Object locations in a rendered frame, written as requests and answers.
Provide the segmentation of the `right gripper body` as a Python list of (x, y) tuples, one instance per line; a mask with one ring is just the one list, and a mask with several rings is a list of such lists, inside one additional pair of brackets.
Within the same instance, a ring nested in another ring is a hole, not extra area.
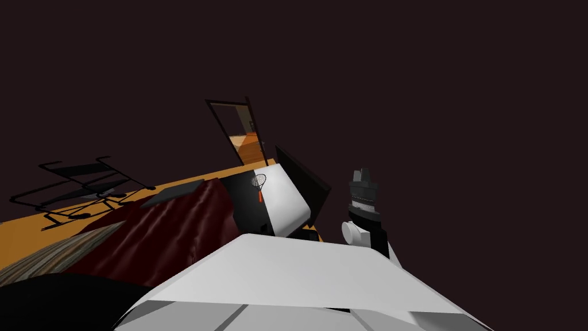
[(349, 182), (350, 194), (353, 198), (359, 199), (376, 199), (378, 184), (365, 181)]

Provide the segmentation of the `white and orange racket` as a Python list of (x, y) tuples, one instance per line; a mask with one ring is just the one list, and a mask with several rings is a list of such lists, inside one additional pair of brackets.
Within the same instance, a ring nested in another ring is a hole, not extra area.
[(255, 174), (251, 178), (251, 185), (258, 190), (258, 200), (259, 203), (263, 203), (263, 195), (262, 195), (262, 188), (266, 182), (266, 175), (265, 174)]

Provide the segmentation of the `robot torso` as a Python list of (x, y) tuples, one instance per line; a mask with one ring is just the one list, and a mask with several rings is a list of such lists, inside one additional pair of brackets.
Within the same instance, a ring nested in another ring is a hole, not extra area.
[(113, 331), (493, 331), (370, 248), (244, 234), (150, 290)]

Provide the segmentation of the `bed with dark red blanket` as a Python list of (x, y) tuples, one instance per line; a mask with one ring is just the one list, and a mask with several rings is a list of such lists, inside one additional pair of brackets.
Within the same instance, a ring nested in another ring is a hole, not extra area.
[[(243, 234), (290, 237), (312, 226), (330, 187), (281, 148), (277, 163), (203, 181), (190, 193), (153, 203), (146, 197), (86, 227), (123, 222), (107, 240), (66, 269), (156, 287)], [(250, 183), (265, 174), (263, 203)]]

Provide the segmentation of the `striped grey rug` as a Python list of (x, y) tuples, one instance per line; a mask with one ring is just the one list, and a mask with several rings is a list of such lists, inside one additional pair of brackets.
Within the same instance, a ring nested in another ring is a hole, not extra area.
[(107, 240), (123, 222), (110, 224), (53, 243), (0, 270), (0, 287), (65, 271)]

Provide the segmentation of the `black frame chair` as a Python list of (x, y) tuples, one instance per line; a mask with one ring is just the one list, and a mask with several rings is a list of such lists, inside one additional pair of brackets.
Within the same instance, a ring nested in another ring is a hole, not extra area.
[[(42, 213), (43, 217), (51, 222), (49, 226), (42, 228), (42, 231), (45, 231), (64, 226), (76, 220), (85, 220), (113, 211), (115, 204), (118, 206), (130, 204), (129, 197), (141, 190), (154, 191), (156, 189), (155, 186), (145, 185), (109, 165), (105, 162), (108, 158), (108, 156), (101, 156), (97, 157), (93, 163), (65, 167), (56, 167), (57, 164), (60, 164), (59, 161), (40, 164), (38, 166), (39, 168), (57, 175), (63, 180), (13, 195), (9, 198), (9, 202), (16, 205), (32, 207), (35, 211)], [(116, 194), (114, 192), (115, 188), (129, 182), (135, 183), (140, 187), (130, 194)], [(24, 201), (24, 198), (30, 195), (70, 183), (77, 184), (78, 187), (44, 202), (29, 203)], [(86, 196), (93, 198), (93, 201), (81, 207), (72, 207), (63, 211), (51, 211), (48, 209), (48, 207), (56, 203)]]

